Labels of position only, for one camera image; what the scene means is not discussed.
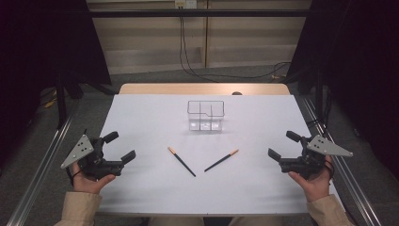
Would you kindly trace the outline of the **person's left leg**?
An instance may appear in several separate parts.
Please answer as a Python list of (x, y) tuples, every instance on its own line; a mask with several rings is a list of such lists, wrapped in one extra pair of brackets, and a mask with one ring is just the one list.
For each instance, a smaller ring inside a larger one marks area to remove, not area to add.
[(204, 221), (194, 217), (160, 217), (151, 218), (148, 226), (204, 226)]

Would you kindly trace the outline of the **black chopstick orange end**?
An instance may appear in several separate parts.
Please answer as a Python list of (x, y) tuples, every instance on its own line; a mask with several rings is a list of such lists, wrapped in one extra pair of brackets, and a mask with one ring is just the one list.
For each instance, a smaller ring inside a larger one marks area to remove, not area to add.
[(214, 164), (212, 164), (211, 166), (209, 166), (208, 168), (206, 168), (204, 170), (204, 172), (207, 172), (208, 170), (214, 168), (215, 166), (219, 165), (220, 163), (222, 163), (223, 161), (227, 160), (228, 158), (230, 158), (231, 156), (235, 155), (236, 153), (239, 152), (239, 149), (234, 150), (228, 154), (226, 154), (225, 156), (223, 156), (222, 158), (220, 158), (219, 160), (217, 160)]
[(194, 172), (192, 169), (190, 169), (190, 168), (185, 164), (185, 162), (181, 159), (180, 156), (178, 156), (178, 154), (176, 153), (176, 151), (175, 151), (173, 148), (168, 147), (168, 150), (175, 156), (175, 158), (183, 165), (183, 167), (184, 167), (192, 176), (197, 177), (197, 175), (195, 174), (195, 172)]

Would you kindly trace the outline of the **person's right hand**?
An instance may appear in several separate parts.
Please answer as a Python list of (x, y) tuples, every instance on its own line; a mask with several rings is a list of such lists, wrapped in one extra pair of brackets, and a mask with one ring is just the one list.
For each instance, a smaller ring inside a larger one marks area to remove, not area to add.
[(293, 171), (290, 171), (288, 175), (303, 189), (307, 202), (315, 202), (329, 195), (329, 181), (332, 171), (331, 157), (326, 155), (323, 170), (311, 176), (308, 180)]

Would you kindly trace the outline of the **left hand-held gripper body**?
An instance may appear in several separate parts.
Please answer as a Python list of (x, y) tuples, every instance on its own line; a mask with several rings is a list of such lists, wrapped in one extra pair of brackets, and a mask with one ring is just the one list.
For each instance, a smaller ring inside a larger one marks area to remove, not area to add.
[(90, 139), (87, 135), (82, 135), (60, 167), (66, 169), (77, 163), (81, 171), (97, 180), (109, 174), (120, 176), (125, 164), (121, 160), (106, 160), (103, 145), (102, 137)]

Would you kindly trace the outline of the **clear plastic divided holder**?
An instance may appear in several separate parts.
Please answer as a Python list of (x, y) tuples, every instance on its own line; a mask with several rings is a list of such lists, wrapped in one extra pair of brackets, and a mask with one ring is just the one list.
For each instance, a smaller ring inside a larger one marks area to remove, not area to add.
[(223, 101), (189, 101), (187, 114), (190, 131), (221, 131), (225, 116)]

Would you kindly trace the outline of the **black horizontal metal bar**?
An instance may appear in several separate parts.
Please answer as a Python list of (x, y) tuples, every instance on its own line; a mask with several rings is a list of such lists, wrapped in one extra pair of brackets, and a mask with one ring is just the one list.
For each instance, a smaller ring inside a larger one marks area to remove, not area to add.
[(306, 17), (308, 9), (148, 9), (91, 10), (94, 18), (128, 17)]

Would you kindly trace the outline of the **person's left hand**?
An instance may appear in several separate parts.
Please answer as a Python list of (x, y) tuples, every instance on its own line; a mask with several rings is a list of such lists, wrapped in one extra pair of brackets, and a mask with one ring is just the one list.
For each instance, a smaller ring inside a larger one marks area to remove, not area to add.
[(106, 185), (116, 179), (113, 174), (106, 175), (100, 180), (90, 179), (80, 170), (77, 163), (72, 164), (72, 172), (73, 190), (75, 192), (99, 194)]

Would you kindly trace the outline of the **person's leg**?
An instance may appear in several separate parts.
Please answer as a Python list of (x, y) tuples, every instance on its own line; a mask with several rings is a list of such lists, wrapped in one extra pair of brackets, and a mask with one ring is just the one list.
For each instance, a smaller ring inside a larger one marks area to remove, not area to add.
[(194, 217), (160, 217), (151, 218), (148, 226), (204, 226), (204, 221)]
[(228, 226), (283, 226), (282, 217), (237, 217)]

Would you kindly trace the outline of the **wooden table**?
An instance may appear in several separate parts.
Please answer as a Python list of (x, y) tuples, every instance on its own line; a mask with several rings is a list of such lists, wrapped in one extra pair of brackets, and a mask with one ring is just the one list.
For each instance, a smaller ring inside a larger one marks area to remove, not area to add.
[(129, 83), (120, 94), (184, 94), (184, 95), (289, 95), (283, 84), (251, 83)]

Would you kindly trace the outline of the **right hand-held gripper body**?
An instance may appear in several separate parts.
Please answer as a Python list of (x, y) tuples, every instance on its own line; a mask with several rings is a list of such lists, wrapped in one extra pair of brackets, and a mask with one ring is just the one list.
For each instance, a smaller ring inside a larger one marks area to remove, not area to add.
[(352, 157), (353, 153), (317, 135), (301, 137), (301, 155), (297, 158), (281, 158), (278, 162), (282, 172), (294, 171), (308, 180), (325, 166), (326, 155)]

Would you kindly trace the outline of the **black metal stand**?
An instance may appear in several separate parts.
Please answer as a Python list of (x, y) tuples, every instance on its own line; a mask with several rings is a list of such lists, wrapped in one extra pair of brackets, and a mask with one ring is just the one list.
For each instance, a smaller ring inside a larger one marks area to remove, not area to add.
[(315, 110), (318, 120), (323, 117), (323, 75), (320, 70), (317, 70), (317, 80), (315, 85)]
[(67, 109), (65, 102), (65, 89), (62, 82), (62, 75), (60, 74), (56, 79), (56, 100), (58, 108), (58, 126), (60, 129), (67, 119)]

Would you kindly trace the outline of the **black curtain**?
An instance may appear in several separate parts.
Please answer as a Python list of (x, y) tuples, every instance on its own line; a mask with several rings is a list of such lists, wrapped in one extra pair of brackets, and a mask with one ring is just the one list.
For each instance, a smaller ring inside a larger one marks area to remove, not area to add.
[(399, 0), (311, 0), (288, 78), (321, 79), (399, 180)]
[(87, 0), (0, 0), (0, 167), (58, 77), (111, 83)]

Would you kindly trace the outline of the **white wall outlet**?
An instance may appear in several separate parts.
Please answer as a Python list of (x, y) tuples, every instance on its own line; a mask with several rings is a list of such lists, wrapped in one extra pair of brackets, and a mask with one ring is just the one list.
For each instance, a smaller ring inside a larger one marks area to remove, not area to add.
[(196, 9), (198, 7), (197, 0), (174, 0), (177, 9)]

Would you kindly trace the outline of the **person's right leg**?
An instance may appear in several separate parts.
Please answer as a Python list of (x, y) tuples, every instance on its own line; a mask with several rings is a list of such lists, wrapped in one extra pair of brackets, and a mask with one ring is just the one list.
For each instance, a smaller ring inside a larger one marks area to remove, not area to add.
[(283, 226), (282, 217), (237, 217), (228, 226)]

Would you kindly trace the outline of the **aluminium rail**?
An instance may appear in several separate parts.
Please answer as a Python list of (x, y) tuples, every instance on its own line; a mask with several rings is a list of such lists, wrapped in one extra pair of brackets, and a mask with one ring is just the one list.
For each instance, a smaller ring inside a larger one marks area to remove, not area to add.
[[(318, 120), (316, 116), (316, 106), (310, 98), (305, 98), (303, 104), (308, 110), (310, 117), (315, 120), (315, 128), (320, 135), (323, 135), (327, 140), (334, 143), (334, 139), (328, 131), (327, 127)], [(378, 219), (376, 212), (370, 204), (368, 198), (360, 187), (358, 181), (354, 177), (351, 169), (348, 167), (345, 159), (341, 156), (333, 156), (336, 170), (343, 178), (343, 182), (353, 198), (359, 212), (367, 226), (382, 226)]]
[(48, 174), (49, 168), (53, 164), (55, 156), (69, 131), (72, 118), (75, 115), (76, 108), (79, 104), (79, 101), (72, 102), (71, 110), (67, 114), (66, 119), (56, 129), (54, 137), (41, 159), (40, 165), (35, 171), (33, 179), (30, 181), (28, 188), (11, 214), (7, 226), (24, 226), (27, 216), (39, 195), (42, 183)]

